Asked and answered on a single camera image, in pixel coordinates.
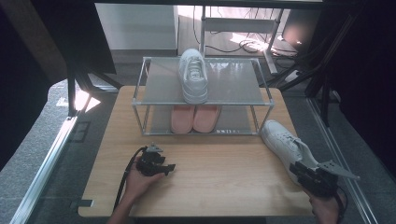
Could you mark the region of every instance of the sneaker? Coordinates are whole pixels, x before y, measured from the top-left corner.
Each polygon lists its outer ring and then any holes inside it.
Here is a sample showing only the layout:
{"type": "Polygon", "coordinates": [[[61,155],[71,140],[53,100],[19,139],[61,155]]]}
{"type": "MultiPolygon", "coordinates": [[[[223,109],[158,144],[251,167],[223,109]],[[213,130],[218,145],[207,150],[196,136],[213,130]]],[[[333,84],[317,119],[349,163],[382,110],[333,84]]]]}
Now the sneaker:
{"type": "Polygon", "coordinates": [[[179,77],[184,100],[198,105],[207,100],[207,76],[205,61],[197,49],[187,49],[181,55],[179,77]]]}
{"type": "Polygon", "coordinates": [[[300,138],[293,136],[275,120],[267,120],[261,132],[262,140],[283,162],[291,180],[300,185],[298,178],[290,171],[290,165],[300,161],[308,168],[318,168],[309,147],[300,138]]]}

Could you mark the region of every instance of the desk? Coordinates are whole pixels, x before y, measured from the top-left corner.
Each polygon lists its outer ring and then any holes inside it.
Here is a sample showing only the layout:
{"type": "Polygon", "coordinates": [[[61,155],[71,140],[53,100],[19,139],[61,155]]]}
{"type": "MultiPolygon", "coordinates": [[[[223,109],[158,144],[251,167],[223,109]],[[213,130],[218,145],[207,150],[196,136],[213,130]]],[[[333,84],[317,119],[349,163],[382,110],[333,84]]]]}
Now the desk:
{"type": "MultiPolygon", "coordinates": [[[[277,89],[270,89],[276,119],[295,134],[277,89]]],[[[134,217],[251,217],[312,215],[308,197],[291,182],[280,159],[257,135],[143,136],[131,105],[134,87],[122,87],[107,124],[80,207],[83,217],[109,217],[129,159],[155,142],[169,176],[151,186],[134,205],[134,217]]]]}

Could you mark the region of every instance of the wrist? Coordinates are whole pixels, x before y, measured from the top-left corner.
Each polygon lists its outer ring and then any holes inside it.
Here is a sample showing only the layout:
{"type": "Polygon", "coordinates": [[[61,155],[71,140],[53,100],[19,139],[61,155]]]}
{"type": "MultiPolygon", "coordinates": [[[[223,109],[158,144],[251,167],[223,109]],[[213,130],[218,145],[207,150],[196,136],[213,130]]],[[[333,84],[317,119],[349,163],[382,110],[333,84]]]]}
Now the wrist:
{"type": "Polygon", "coordinates": [[[134,204],[136,197],[134,195],[124,194],[120,200],[120,203],[131,206],[134,204]]]}

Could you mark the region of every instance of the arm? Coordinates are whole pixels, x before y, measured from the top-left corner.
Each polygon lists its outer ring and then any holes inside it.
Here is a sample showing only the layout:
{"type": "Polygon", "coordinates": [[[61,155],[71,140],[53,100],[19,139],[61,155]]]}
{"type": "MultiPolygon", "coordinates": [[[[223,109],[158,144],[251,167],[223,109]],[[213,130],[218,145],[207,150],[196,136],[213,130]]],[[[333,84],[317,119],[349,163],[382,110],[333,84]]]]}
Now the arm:
{"type": "MultiPolygon", "coordinates": [[[[313,195],[307,189],[304,192],[309,196],[309,202],[312,204],[312,213],[315,215],[318,224],[336,224],[338,221],[339,207],[334,197],[319,198],[313,195]]],[[[340,197],[345,206],[345,198],[340,197]]]]}
{"type": "Polygon", "coordinates": [[[131,172],[126,178],[125,192],[107,224],[127,223],[129,213],[136,199],[144,194],[151,184],[165,176],[164,173],[154,176],[144,176],[140,174],[140,172],[136,170],[136,162],[139,159],[138,157],[134,160],[131,172]]]}

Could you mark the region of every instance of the human hand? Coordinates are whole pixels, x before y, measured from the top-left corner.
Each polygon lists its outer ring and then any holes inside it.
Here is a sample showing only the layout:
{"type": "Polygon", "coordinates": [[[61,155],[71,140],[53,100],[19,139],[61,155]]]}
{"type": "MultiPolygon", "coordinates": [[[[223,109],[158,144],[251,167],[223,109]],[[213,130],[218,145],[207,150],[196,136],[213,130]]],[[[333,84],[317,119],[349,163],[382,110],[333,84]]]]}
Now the human hand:
{"type": "MultiPolygon", "coordinates": [[[[334,197],[320,198],[313,195],[310,191],[303,188],[303,191],[309,196],[309,202],[312,204],[312,213],[315,215],[319,224],[335,224],[339,218],[339,206],[334,197]]],[[[346,206],[346,198],[340,195],[343,206],[346,206]]]]}
{"type": "Polygon", "coordinates": [[[136,163],[140,160],[140,157],[134,159],[134,163],[131,167],[131,171],[126,178],[125,192],[122,196],[123,200],[133,202],[138,197],[146,192],[151,184],[158,181],[165,176],[164,173],[156,174],[154,176],[142,175],[136,169],[136,163]]]}

